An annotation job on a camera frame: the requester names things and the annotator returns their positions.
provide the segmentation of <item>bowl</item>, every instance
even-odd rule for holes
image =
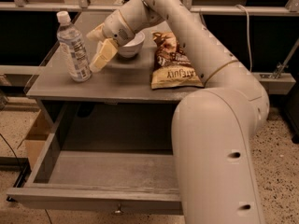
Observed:
[[[119,47],[118,53],[123,58],[132,58],[142,49],[145,35],[143,32],[139,32],[135,35],[135,38],[126,45]]]

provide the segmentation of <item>potato chips bag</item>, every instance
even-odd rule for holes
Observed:
[[[153,40],[157,49],[152,73],[152,89],[204,87],[172,32],[153,33]]]

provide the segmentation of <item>drawer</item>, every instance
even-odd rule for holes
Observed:
[[[171,146],[175,105],[65,104],[22,188],[30,208],[181,215]]]

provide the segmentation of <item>speckled floor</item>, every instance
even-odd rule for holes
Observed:
[[[26,98],[10,98],[0,111],[0,133],[12,145],[19,157],[26,157],[21,140],[37,115],[37,105]],[[267,224],[299,223],[299,146],[292,143],[292,129],[272,107],[268,121],[251,140],[252,159],[261,194]],[[2,157],[13,157],[0,138]],[[6,201],[6,191],[12,187],[18,172],[0,171],[0,224],[50,223],[45,210],[32,210],[19,203]],[[181,216],[127,215],[108,213],[49,210],[53,224],[57,223],[154,223],[183,224]]]

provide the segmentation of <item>bottle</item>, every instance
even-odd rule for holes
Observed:
[[[92,72],[89,68],[82,33],[71,22],[67,11],[58,12],[57,19],[60,23],[57,39],[60,42],[68,72],[76,82],[83,82],[91,77]]]

